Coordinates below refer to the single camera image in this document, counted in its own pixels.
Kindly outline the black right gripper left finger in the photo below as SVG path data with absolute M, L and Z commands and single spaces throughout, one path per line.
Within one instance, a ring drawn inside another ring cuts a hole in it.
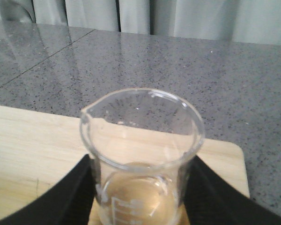
M 55 186 L 0 225 L 87 225 L 95 198 L 93 165 L 85 155 Z

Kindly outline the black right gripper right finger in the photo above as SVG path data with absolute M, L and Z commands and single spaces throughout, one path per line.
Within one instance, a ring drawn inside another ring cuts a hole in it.
M 190 162 L 184 197 L 192 225 L 281 225 L 281 217 L 241 194 L 199 157 Z

